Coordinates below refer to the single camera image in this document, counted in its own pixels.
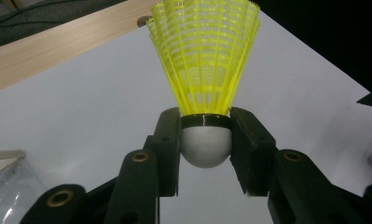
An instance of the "shuttlecock cork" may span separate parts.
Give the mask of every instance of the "shuttlecock cork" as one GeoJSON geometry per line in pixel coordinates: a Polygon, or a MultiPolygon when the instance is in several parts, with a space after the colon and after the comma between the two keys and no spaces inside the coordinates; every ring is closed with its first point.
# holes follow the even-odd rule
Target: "shuttlecock cork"
{"type": "Polygon", "coordinates": [[[182,114],[181,152],[210,168],[231,150],[227,116],[260,21],[248,0],[165,0],[150,37],[182,114]]]}

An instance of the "gray carpet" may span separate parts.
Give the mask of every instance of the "gray carpet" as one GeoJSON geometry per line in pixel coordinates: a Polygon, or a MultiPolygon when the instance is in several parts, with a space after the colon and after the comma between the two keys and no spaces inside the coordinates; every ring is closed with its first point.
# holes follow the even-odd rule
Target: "gray carpet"
{"type": "Polygon", "coordinates": [[[0,17],[0,46],[65,22],[111,7],[124,0],[44,0],[0,17]]]}

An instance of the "white rounded tip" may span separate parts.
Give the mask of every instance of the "white rounded tip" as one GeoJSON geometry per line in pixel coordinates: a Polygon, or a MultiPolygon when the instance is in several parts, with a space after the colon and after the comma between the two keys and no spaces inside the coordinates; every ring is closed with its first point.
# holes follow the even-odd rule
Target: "white rounded tip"
{"type": "Polygon", "coordinates": [[[201,126],[182,131],[183,157],[199,168],[212,168],[223,163],[232,147],[232,132],[227,128],[201,126]]]}

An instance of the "yellow mesh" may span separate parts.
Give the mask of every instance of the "yellow mesh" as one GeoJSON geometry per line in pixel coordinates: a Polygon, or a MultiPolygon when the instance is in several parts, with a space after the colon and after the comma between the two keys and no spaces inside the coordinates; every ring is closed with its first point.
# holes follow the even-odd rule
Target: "yellow mesh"
{"type": "Polygon", "coordinates": [[[150,37],[182,115],[226,115],[255,40],[259,6],[248,0],[165,0],[150,37]]]}

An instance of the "round metal object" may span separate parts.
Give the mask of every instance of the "round metal object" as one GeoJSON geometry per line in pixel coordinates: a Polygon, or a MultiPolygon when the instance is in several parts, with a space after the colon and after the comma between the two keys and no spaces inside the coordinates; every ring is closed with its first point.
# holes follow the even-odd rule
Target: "round metal object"
{"type": "Polygon", "coordinates": [[[284,157],[289,161],[301,161],[302,157],[295,152],[286,152],[284,153],[284,157]]]}
{"type": "Polygon", "coordinates": [[[62,189],[47,199],[47,205],[49,207],[60,207],[72,201],[74,196],[75,194],[71,190],[62,189]]]}
{"type": "Polygon", "coordinates": [[[137,26],[140,28],[142,26],[145,26],[147,24],[147,21],[153,18],[152,16],[143,16],[137,20],[137,26]]]}
{"type": "Polygon", "coordinates": [[[149,158],[150,156],[145,152],[139,152],[132,156],[132,160],[137,162],[148,161],[149,158]]]}

